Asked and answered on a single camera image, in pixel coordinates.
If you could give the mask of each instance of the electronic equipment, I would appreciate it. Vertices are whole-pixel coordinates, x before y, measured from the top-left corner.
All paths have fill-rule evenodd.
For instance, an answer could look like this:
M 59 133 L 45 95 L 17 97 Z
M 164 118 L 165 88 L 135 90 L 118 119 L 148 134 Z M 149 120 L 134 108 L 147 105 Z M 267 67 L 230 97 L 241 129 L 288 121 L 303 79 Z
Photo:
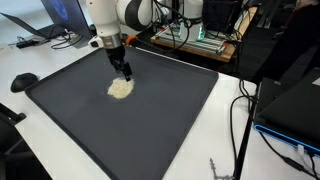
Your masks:
M 202 18 L 206 30 L 232 34 L 241 14 L 243 0 L 203 1 Z
M 62 35 L 63 33 L 65 33 L 65 30 L 63 28 L 61 28 L 57 25 L 54 25 L 54 24 L 36 30 L 32 26 L 30 26 L 29 24 L 27 24 L 26 22 L 24 22 L 23 20 L 21 20 L 18 17 L 11 16 L 11 15 L 4 14 L 4 13 L 0 13 L 0 14 L 2 14 L 4 17 L 8 18 L 12 22 L 16 23 L 17 25 L 19 25 L 23 29 L 27 30 L 31 34 L 34 34 L 36 36 L 40 36 L 40 37 L 43 37 L 46 39 L 53 39 L 53 38 L 56 38 L 56 37 Z
M 53 23 L 91 39 L 87 21 L 78 0 L 41 0 Z
M 270 80 L 264 79 L 260 85 L 259 103 L 266 102 L 263 97 L 274 97 L 275 100 L 263 109 L 258 103 L 254 129 L 294 147 L 300 144 L 308 153 L 319 156 L 320 69 L 313 69 L 283 93 L 266 89 L 270 87 L 266 85 L 268 83 Z

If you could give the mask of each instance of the computer mouse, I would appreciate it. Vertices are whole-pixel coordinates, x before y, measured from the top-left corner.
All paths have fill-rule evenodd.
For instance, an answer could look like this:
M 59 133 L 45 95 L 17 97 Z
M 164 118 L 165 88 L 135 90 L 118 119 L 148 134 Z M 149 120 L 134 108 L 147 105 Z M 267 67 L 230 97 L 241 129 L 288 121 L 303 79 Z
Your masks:
M 32 73 L 24 73 L 16 76 L 11 84 L 11 91 L 21 92 L 27 89 L 33 83 L 38 82 L 38 77 Z

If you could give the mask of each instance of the wooden shelf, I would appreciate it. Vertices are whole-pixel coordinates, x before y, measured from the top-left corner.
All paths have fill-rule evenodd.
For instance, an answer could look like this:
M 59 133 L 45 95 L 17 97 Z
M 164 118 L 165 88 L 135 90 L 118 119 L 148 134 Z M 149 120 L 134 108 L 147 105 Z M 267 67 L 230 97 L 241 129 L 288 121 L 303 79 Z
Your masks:
M 252 7 L 249 9 L 249 13 L 247 13 L 247 15 L 243 18 L 243 21 L 239 27 L 239 32 L 241 34 L 245 34 L 245 32 L 247 31 L 256 12 L 257 12 L 256 7 Z M 150 40 L 154 44 L 167 46 L 167 47 L 173 47 L 172 43 L 157 39 L 155 36 L 153 36 Z M 193 54 L 197 54 L 197 55 L 204 56 L 207 58 L 215 59 L 218 61 L 223 61 L 223 62 L 229 62 L 231 60 L 233 54 L 235 53 L 235 47 L 233 45 L 228 45 L 226 47 L 226 49 L 220 55 L 215 54 L 215 53 L 209 53 L 206 51 L 201 51 L 201 50 L 194 49 L 194 48 L 184 47 L 184 46 L 182 46 L 179 50 L 186 51 L 186 52 L 193 53 Z

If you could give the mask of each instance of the white desk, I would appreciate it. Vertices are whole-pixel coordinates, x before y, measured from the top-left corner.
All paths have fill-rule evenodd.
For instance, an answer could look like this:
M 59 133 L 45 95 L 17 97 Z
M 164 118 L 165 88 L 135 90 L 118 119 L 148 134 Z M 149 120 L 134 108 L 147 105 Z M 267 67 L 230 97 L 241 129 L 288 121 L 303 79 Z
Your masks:
M 31 72 L 42 79 L 92 52 L 89 47 L 54 51 L 50 49 L 50 43 L 22 50 L 0 51 L 0 102 L 17 113 L 27 115 L 16 128 L 53 179 L 109 179 L 25 93 L 14 94 L 10 91 L 11 82 L 17 74 Z M 213 180 L 210 158 L 216 164 L 218 175 L 232 175 L 234 162 L 229 109 L 232 100 L 240 95 L 238 83 L 238 79 L 220 74 L 164 179 Z M 246 82 L 245 86 L 250 94 L 254 93 L 254 84 Z M 241 99 L 234 106 L 237 150 L 248 118 L 247 102 Z
M 303 165 L 297 150 L 292 146 L 265 136 L 272 147 L 280 154 L 290 157 Z M 311 166 L 309 156 L 304 155 L 305 161 Z M 317 172 L 320 172 L 320 159 L 313 158 Z M 299 172 L 287 165 L 263 141 L 257 131 L 251 129 L 243 170 L 243 180 L 313 180 L 309 175 Z

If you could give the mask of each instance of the blue light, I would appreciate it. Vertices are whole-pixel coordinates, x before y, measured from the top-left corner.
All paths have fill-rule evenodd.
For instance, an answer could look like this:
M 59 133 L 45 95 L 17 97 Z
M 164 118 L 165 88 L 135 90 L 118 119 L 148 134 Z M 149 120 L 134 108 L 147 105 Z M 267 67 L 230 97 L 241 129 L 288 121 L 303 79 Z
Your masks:
M 274 131 L 274 130 L 271 130 L 271 129 L 269 129 L 269 128 L 263 127 L 263 126 L 261 126 L 261 125 L 254 125 L 253 128 L 254 128 L 256 131 L 258 131 L 258 132 L 261 132 L 261 133 L 263 133 L 263 134 L 266 134 L 266 135 L 268 135 L 268 136 L 271 136 L 271 137 L 273 137 L 273 138 L 275 138 L 275 139 L 277 139 L 277 140 L 279 140 L 279 141 L 281 141 L 281 142 L 284 142 L 284 143 L 286 143 L 286 144 L 289 144 L 289 145 L 291 145 L 291 146 L 293 146 L 293 147 L 295 147 L 295 148 L 297 148 L 296 145 L 291 144 L 291 143 L 289 143 L 289 142 L 287 142 L 287 141 L 285 141 L 285 140 L 283 140 L 283 139 L 279 139 L 278 137 L 275 137 L 275 136 L 273 136 L 273 135 L 271 135 L 271 134 L 269 134 L 269 133 L 267 133 L 267 132 L 264 132 L 264 131 L 262 131 L 262 130 L 259 130 L 258 128 L 266 129 L 266 130 L 268 130 L 268 131 L 270 131 L 270 132 L 272 132 L 272 133 L 274 133 L 274 134 L 277 134 L 277 135 L 279 135 L 279 136 L 281 136 L 281 137 L 284 137 L 285 139 L 289 139 L 289 140 L 294 141 L 294 142 L 296 142 L 297 144 L 300 144 L 300 145 L 302 145 L 302 146 L 304 146 L 304 147 L 308 147 L 308 148 L 310 148 L 310 149 L 313 149 L 313 150 L 315 150 L 315 151 L 317 152 L 317 154 L 315 154 L 315 156 L 320 157 L 320 156 L 319 156 L 319 155 L 320 155 L 320 150 L 317 149 L 317 148 L 315 148 L 315 147 L 312 147 L 312 146 L 310 146 L 310 145 L 307 145 L 307 144 L 305 144 L 305 143 L 303 143 L 303 142 L 300 142 L 300 141 L 298 141 L 298 140 L 295 140 L 295 139 L 293 139 L 293 138 L 290 138 L 290 137 L 288 137 L 288 136 L 286 136 L 286 135 L 283 135 L 283 134 L 281 134 L 281 133 L 278 133 L 278 132 L 276 132 L 276 131 Z

